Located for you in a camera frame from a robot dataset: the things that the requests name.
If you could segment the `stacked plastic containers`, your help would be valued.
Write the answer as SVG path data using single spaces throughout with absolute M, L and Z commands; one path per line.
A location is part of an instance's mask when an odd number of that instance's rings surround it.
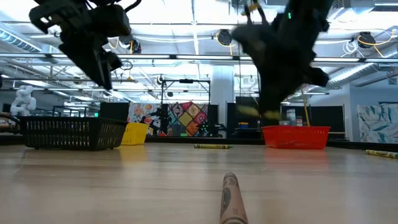
M 303 117 L 296 114 L 295 109 L 286 111 L 286 118 L 290 126 L 303 126 Z

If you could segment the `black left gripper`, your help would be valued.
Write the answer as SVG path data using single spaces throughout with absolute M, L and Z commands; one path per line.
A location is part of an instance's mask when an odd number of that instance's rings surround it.
M 98 86 L 111 90 L 110 72 L 121 67 L 121 61 L 103 46 L 109 42 L 108 37 L 121 35 L 120 30 L 65 30 L 60 33 L 62 44 L 58 47 Z

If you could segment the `colourful patchwork quilt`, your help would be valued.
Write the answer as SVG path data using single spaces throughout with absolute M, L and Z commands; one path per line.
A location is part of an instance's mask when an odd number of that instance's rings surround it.
M 208 121 L 208 104 L 192 101 L 184 103 L 131 103 L 127 120 L 148 124 L 149 136 L 200 135 L 200 126 Z

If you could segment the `leaf print panel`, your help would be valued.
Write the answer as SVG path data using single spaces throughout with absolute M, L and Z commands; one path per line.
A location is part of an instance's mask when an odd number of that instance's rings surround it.
M 358 105 L 361 142 L 398 144 L 398 104 Z

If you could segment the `red plastic basket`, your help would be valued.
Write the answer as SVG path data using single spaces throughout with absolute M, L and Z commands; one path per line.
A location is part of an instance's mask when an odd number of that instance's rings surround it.
M 324 149 L 328 126 L 264 126 L 265 145 L 279 149 Z

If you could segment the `yellow plastic basket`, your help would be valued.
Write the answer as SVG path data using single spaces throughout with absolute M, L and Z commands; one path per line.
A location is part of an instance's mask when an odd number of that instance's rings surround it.
M 149 125 L 145 123 L 128 123 L 122 138 L 122 145 L 144 144 Z

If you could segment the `black metal stand frame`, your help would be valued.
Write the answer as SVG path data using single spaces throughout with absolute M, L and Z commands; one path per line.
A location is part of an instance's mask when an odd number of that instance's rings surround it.
M 211 103 L 211 82 L 189 78 L 162 79 L 160 81 L 160 104 L 184 103 L 192 101 L 198 104 Z M 206 136 L 208 121 L 200 126 L 200 135 Z

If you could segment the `black plastic basket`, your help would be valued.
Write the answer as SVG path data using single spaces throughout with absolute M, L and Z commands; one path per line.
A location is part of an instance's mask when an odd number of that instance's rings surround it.
M 121 145 L 127 122 L 108 118 L 21 116 L 20 126 L 27 147 L 99 151 Z

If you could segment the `black partition panels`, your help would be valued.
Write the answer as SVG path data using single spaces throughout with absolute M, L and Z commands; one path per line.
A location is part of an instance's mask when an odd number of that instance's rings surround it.
M 228 138 L 237 139 L 260 139 L 262 138 L 262 122 L 252 116 L 241 114 L 237 110 L 238 105 L 252 106 L 258 108 L 259 98 L 253 96 L 237 96 L 234 103 L 228 103 L 227 131 Z M 342 106 L 298 106 L 282 105 L 282 121 L 280 125 L 289 125 L 286 111 L 295 109 L 296 114 L 303 117 L 303 126 L 328 126 L 330 127 L 330 138 L 343 139 L 345 137 L 345 122 Z

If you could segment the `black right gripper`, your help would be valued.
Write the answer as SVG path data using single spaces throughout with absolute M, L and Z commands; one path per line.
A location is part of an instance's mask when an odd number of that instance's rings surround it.
M 299 86 L 325 87 L 329 81 L 322 69 L 310 65 L 316 56 L 311 47 L 294 47 L 293 40 L 283 42 L 277 35 L 281 23 L 281 18 L 262 24 L 249 22 L 237 26 L 231 33 L 259 72 L 260 116 L 280 116 L 280 104 Z

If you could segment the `small black panel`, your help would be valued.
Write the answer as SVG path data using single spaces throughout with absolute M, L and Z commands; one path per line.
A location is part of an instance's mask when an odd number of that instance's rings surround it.
M 127 121 L 129 103 L 100 103 L 99 117 Z

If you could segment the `brown crayon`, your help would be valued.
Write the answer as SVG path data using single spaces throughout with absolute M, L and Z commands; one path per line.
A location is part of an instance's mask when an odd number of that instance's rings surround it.
M 248 224 L 238 178 L 232 172 L 223 178 L 220 224 Z

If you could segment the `white round pillar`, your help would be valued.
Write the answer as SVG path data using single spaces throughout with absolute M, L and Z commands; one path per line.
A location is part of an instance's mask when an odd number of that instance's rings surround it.
M 227 105 L 234 101 L 234 67 L 217 65 L 211 75 L 211 104 L 218 105 L 218 122 L 227 127 Z

